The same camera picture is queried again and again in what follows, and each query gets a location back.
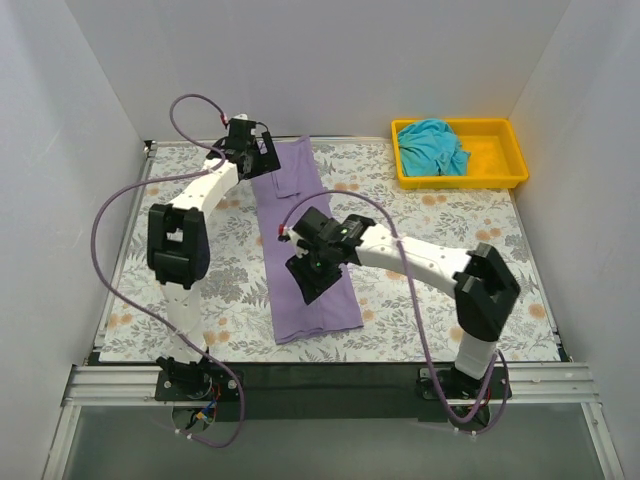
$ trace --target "white panel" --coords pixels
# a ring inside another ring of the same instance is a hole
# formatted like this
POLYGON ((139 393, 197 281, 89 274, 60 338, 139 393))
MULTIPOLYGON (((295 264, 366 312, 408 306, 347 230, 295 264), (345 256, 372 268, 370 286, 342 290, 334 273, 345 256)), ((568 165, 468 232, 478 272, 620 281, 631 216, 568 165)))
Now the white panel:
MULTIPOLYGON (((34 479, 105 299, 91 222, 142 144, 63 0, 0 0, 0 59, 0 478, 34 479)), ((102 230, 111 268, 128 207, 102 230)))
MULTIPOLYGON (((276 135, 389 136, 391 119, 507 117, 568 0, 67 0, 143 138, 197 91, 276 135)), ((222 133, 185 106, 194 135, 222 133)))
POLYGON ((638 85, 640 4, 574 0, 511 117, 531 170, 527 235, 627 478, 640 478, 638 85))

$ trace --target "blue cloth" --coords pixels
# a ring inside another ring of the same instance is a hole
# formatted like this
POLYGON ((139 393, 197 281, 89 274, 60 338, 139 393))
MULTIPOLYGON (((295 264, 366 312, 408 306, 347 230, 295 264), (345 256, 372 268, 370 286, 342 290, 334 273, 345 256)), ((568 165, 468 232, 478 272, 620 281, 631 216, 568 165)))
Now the blue cloth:
POLYGON ((398 133, 402 173, 407 177, 466 175, 469 152, 451 127, 431 118, 412 123, 398 133))

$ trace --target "purple cloth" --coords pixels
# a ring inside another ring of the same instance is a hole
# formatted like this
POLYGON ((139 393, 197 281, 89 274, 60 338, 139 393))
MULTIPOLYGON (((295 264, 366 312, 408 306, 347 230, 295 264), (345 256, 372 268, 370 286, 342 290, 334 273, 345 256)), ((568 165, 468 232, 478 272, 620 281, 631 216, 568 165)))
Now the purple cloth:
MULTIPOLYGON (((298 284, 285 267, 294 248, 291 243, 278 241, 278 226, 298 201, 324 187, 309 137, 275 146, 280 170, 254 178, 251 186, 258 203, 258 225, 276 343, 280 345, 299 338, 362 327, 360 308, 344 265, 341 267, 342 278, 311 305, 304 303, 298 284)), ((296 210, 288 226, 293 226, 311 206, 331 215, 329 197, 316 197, 296 210)))

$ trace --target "tabletop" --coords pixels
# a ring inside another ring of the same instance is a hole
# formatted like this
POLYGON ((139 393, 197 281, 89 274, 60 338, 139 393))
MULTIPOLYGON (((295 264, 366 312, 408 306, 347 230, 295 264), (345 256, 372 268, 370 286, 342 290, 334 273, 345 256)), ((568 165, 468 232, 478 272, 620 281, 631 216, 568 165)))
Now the tabletop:
MULTIPOLYGON (((545 310, 529 249, 507 190, 407 191, 397 186, 393 150, 387 142, 314 143, 314 157, 325 187, 357 191, 381 203, 401 235, 449 247, 494 245, 522 288, 503 330, 499 348, 509 361, 556 361, 558 349, 545 310)), ((202 151, 192 146, 158 149, 150 177, 197 171, 202 151)), ((146 264, 149 207, 168 203, 186 182, 146 188, 118 288, 131 299, 164 314, 166 302, 146 264)), ((382 221, 366 203, 332 195, 338 219, 350 213, 382 221)), ((249 182, 241 182, 207 220, 211 265, 202 286, 205 338, 213 356, 231 362, 408 362, 424 358, 406 277, 350 265, 364 327, 276 345, 269 310, 262 239, 249 182)), ((425 284, 416 284, 430 350, 436 361, 452 361, 462 330, 454 301, 425 284)), ((109 317, 100 360, 148 362, 167 346, 166 329, 117 300, 109 317)))

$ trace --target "yellow tray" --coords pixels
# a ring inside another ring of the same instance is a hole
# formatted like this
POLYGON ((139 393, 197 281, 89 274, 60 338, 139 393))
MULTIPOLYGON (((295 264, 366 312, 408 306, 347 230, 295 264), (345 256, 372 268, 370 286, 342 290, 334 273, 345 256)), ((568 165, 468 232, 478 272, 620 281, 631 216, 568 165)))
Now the yellow tray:
POLYGON ((420 119, 391 122, 393 151, 401 188, 514 188, 529 178, 516 135, 503 118, 450 118, 445 121, 460 138, 462 149, 471 152, 467 175, 407 177, 402 173, 398 132, 420 119))

